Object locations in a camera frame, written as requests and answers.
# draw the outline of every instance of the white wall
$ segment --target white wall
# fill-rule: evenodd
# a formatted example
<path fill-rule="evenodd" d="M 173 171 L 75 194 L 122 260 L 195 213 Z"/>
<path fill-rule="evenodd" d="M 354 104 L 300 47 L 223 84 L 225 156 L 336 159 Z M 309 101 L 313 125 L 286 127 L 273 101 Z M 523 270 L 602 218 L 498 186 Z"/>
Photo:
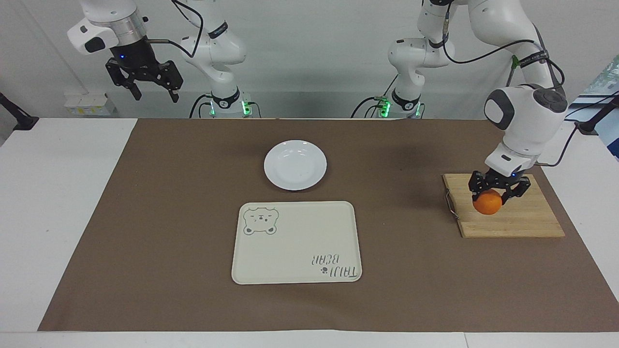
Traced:
<path fill-rule="evenodd" d="M 195 30 L 169 1 L 136 2 L 150 18 L 150 38 L 179 40 Z M 574 99 L 617 55 L 617 5 L 604 0 L 521 2 L 567 73 L 566 89 Z M 230 27 L 249 46 L 246 62 L 233 70 L 268 117 L 348 117 L 358 100 L 381 94 L 393 78 L 389 44 L 418 36 L 419 0 L 220 3 Z M 108 92 L 122 117 L 185 117 L 195 96 L 209 89 L 176 49 L 157 46 L 158 58 L 175 60 L 185 79 L 181 101 L 172 104 L 163 89 L 142 84 L 144 98 L 135 102 L 111 83 L 104 67 L 109 54 L 81 56 L 68 42 L 66 30 L 83 17 L 77 0 L 0 4 L 0 90 L 34 115 L 68 116 L 64 94 L 81 92 L 81 83 L 91 92 Z M 475 39 L 465 8 L 452 22 L 451 40 L 459 59 L 492 48 Z M 426 70 L 426 116 L 481 118 L 486 96 L 506 79 L 509 57 L 505 52 L 468 66 Z M 12 121 L 0 110 L 0 137 L 8 133 L 7 124 Z"/>

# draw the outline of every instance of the white table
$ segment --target white table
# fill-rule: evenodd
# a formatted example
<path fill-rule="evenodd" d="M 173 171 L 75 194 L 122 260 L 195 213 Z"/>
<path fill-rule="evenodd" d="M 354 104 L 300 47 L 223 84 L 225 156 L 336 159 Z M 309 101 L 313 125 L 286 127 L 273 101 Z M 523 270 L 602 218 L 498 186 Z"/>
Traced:
<path fill-rule="evenodd" d="M 36 333 L 135 123 L 42 119 L 0 147 L 0 347 L 619 347 L 619 333 Z M 556 160 L 571 129 L 540 161 Z M 619 163 L 577 134 L 545 173 L 617 297 Z"/>

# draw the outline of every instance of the orange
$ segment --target orange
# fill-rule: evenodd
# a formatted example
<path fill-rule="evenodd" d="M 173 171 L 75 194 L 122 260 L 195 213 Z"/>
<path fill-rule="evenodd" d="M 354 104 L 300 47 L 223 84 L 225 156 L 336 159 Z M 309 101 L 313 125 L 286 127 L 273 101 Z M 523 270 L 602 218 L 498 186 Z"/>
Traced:
<path fill-rule="evenodd" d="M 503 206 L 501 195 L 493 189 L 479 194 L 479 198 L 473 202 L 476 211 L 484 215 L 496 214 Z"/>

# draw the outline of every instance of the tray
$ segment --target tray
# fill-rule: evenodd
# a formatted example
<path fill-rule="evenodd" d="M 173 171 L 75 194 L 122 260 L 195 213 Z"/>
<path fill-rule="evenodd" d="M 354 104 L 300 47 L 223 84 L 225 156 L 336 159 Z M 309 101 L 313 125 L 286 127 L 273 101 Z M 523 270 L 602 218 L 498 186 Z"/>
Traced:
<path fill-rule="evenodd" d="M 355 282 L 361 255 L 349 202 L 247 203 L 232 279 L 241 285 Z"/>

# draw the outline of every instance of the bear illustration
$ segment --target bear illustration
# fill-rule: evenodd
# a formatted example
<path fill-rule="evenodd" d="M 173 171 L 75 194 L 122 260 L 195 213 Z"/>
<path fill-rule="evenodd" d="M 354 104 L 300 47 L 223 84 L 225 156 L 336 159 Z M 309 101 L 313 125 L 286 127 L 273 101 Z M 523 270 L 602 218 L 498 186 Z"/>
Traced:
<path fill-rule="evenodd" d="M 279 212 L 275 209 L 256 208 L 250 209 L 243 214 L 245 227 L 243 232 L 250 236 L 254 232 L 264 232 L 273 235 L 277 232 L 275 223 L 279 218 Z"/>

